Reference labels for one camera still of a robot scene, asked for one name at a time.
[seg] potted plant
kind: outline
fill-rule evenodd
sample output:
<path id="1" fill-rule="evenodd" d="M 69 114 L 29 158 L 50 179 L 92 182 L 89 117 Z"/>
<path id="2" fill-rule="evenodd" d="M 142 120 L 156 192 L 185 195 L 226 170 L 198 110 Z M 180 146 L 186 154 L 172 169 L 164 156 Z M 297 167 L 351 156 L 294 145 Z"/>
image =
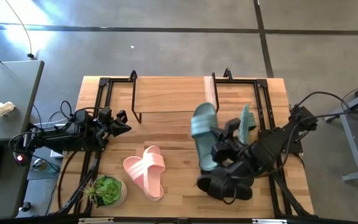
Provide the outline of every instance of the potted plant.
<path id="1" fill-rule="evenodd" d="M 96 208 L 117 207 L 127 197 L 127 186 L 120 179 L 102 175 L 84 189 L 84 197 L 89 197 Z"/>

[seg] plant pot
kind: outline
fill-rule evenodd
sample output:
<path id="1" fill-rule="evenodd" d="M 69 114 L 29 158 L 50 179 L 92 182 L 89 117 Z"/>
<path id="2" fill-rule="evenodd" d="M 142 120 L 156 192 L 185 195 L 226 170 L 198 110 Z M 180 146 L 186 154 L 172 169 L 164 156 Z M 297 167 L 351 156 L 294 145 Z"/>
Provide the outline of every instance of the plant pot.
<path id="1" fill-rule="evenodd" d="M 113 202 L 113 203 L 111 203 L 109 205 L 104 205 L 104 204 L 100 205 L 93 198 L 91 199 L 91 201 L 96 205 L 96 208 L 99 208 L 99 207 L 100 208 L 118 207 L 122 203 L 124 203 L 125 199 L 127 198 L 127 193 L 128 193 L 127 185 L 125 185 L 125 183 L 122 180 L 116 178 L 115 176 L 112 176 L 112 175 L 110 175 L 110 176 L 104 175 L 104 176 L 106 176 L 106 178 L 111 178 L 111 179 L 120 181 L 120 183 L 121 183 L 121 196 L 118 198 L 118 200 L 116 200 L 115 202 Z"/>

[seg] crumpled paper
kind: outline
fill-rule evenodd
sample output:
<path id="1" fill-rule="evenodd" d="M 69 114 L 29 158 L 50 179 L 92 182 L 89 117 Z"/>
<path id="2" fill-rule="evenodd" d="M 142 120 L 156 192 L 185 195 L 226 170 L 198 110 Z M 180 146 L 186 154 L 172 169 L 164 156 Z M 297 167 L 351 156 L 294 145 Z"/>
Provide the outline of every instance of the crumpled paper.
<path id="1" fill-rule="evenodd" d="M 0 117 L 11 112 L 15 108 L 12 102 L 0 103 Z"/>

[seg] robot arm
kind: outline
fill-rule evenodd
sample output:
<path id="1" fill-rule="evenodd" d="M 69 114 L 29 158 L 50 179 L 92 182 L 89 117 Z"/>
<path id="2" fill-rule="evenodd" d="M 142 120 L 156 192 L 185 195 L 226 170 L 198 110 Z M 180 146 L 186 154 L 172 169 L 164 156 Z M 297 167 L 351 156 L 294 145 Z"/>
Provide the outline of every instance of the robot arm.
<path id="1" fill-rule="evenodd" d="M 63 151 L 104 151 L 110 135 L 115 137 L 131 130 L 127 121 L 124 110 L 118 112 L 116 119 L 112 118 L 109 107 L 101 109 L 97 119 L 86 110 L 79 110 L 61 128 L 32 128 L 23 140 L 19 140 L 22 141 L 20 148 L 15 151 L 29 152 L 44 146 L 60 154 Z"/>
<path id="2" fill-rule="evenodd" d="M 295 107 L 291 110 L 289 122 L 284 127 L 259 131 L 258 140 L 250 145 L 241 143 L 233 136 L 240 124 L 238 118 L 227 122 L 225 130 L 213 128 L 213 133 L 218 141 L 213 146 L 211 155 L 218 166 L 211 174 L 204 175 L 210 178 L 211 183 L 214 183 L 210 185 L 206 192 L 218 200 L 223 200 L 222 192 L 225 191 L 227 185 L 235 186 L 239 184 L 240 180 L 253 180 L 264 172 L 268 172 L 289 198 L 289 202 L 295 211 L 300 215 L 310 215 L 301 207 L 282 182 L 274 164 L 277 157 L 281 156 L 283 148 L 292 147 L 306 136 L 308 131 L 314 131 L 317 127 L 317 121 L 305 107 Z"/>

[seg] black bracket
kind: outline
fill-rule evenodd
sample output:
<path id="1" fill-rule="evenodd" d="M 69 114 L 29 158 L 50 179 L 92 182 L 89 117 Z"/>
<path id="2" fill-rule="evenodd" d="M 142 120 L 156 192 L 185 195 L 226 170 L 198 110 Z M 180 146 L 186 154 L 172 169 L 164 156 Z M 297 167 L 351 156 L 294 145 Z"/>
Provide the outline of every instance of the black bracket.
<path id="1" fill-rule="evenodd" d="M 142 123 L 142 113 L 139 113 L 139 117 L 137 116 L 135 112 L 135 97 L 136 97 L 136 80 L 137 80 L 137 74 L 136 71 L 133 70 L 131 72 L 131 75 L 129 76 L 129 81 L 134 83 L 133 91 L 132 91 L 132 112 L 135 115 L 135 118 L 139 124 Z"/>
<path id="2" fill-rule="evenodd" d="M 257 79 L 256 82 L 257 82 L 260 86 L 262 86 L 262 87 L 264 87 L 264 88 L 267 88 L 267 80 L 266 80 L 266 79 Z"/>
<path id="3" fill-rule="evenodd" d="M 110 81 L 110 78 L 100 78 L 99 87 L 105 86 Z"/>
<path id="4" fill-rule="evenodd" d="M 218 97 L 218 89 L 216 88 L 216 77 L 215 73 L 212 73 L 212 78 L 214 79 L 214 89 L 215 89 L 215 101 L 216 101 L 216 112 L 219 110 L 219 97 Z"/>
<path id="5" fill-rule="evenodd" d="M 229 82 L 233 82 L 233 76 L 231 75 L 230 68 L 226 68 L 223 73 L 223 77 L 229 77 Z"/>

